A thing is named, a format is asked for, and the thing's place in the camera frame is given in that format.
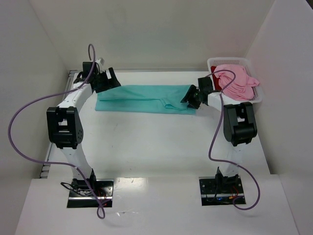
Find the folded towel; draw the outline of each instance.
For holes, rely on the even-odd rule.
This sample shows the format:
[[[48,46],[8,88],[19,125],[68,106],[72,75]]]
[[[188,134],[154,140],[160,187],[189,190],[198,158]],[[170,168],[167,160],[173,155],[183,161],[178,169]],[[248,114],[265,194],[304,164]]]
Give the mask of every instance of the folded towel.
[[[195,114],[188,103],[180,101],[190,85],[128,85],[98,93],[96,111],[140,112],[160,114]]]
[[[223,93],[238,101],[250,100],[254,97],[252,87],[256,87],[260,84],[254,77],[250,77],[246,73],[246,69],[240,65],[218,65],[215,71],[218,70],[230,70],[236,74],[236,79],[233,81]],[[217,78],[220,78],[219,85],[221,88],[226,86],[233,78],[234,75],[230,72],[221,71],[215,74]]]

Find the teal cloth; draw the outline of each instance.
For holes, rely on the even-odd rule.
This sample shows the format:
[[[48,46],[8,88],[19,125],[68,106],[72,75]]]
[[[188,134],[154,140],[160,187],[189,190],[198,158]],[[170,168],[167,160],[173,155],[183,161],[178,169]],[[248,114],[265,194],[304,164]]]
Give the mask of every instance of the teal cloth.
[[[120,111],[158,114],[195,114],[188,103],[180,101],[190,85],[128,85],[98,93],[96,111]]]

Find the pink towel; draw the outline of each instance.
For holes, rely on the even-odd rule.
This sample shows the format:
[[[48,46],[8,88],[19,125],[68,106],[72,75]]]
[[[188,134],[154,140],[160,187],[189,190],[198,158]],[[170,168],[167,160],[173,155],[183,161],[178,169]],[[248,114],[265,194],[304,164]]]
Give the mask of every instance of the pink towel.
[[[252,87],[256,87],[260,84],[254,77],[248,76],[246,69],[240,65],[218,65],[215,71],[218,70],[231,70],[236,74],[236,79],[233,81],[223,93],[238,101],[251,100],[254,97]],[[220,87],[226,86],[233,78],[234,75],[230,72],[218,72],[215,74],[217,78],[220,78]]]

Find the white laundry basket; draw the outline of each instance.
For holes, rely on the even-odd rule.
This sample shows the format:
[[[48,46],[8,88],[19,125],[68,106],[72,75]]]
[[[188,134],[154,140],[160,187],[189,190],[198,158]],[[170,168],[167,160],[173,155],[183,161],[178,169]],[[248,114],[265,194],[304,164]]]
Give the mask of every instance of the white laundry basket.
[[[216,58],[210,58],[207,60],[207,65],[209,67],[209,73],[211,73],[211,66],[217,66],[217,65],[242,65],[245,67],[246,72],[249,76],[254,77],[257,79],[254,69],[250,63],[245,58],[239,58],[239,57],[216,57]],[[259,103],[262,101],[263,98],[263,91],[261,86],[252,87],[254,92],[254,97],[252,100],[249,100],[251,103]]]

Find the white wall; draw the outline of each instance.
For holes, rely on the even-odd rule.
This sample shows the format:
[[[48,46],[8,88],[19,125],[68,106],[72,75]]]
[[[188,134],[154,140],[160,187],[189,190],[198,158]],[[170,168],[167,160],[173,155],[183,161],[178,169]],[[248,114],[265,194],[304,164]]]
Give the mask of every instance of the white wall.
[[[206,68],[244,56],[273,0],[30,0],[68,69],[85,45],[116,69]]]
[[[301,235],[313,231],[313,10],[276,0],[247,54],[265,93],[258,132]]]
[[[14,152],[7,137],[8,123],[25,103],[63,90],[67,71],[28,1],[1,1],[0,32],[0,233],[11,235],[30,181],[39,176],[39,165]],[[33,158],[45,158],[48,146],[45,111],[57,100],[60,98],[29,107],[14,124],[17,146]]]

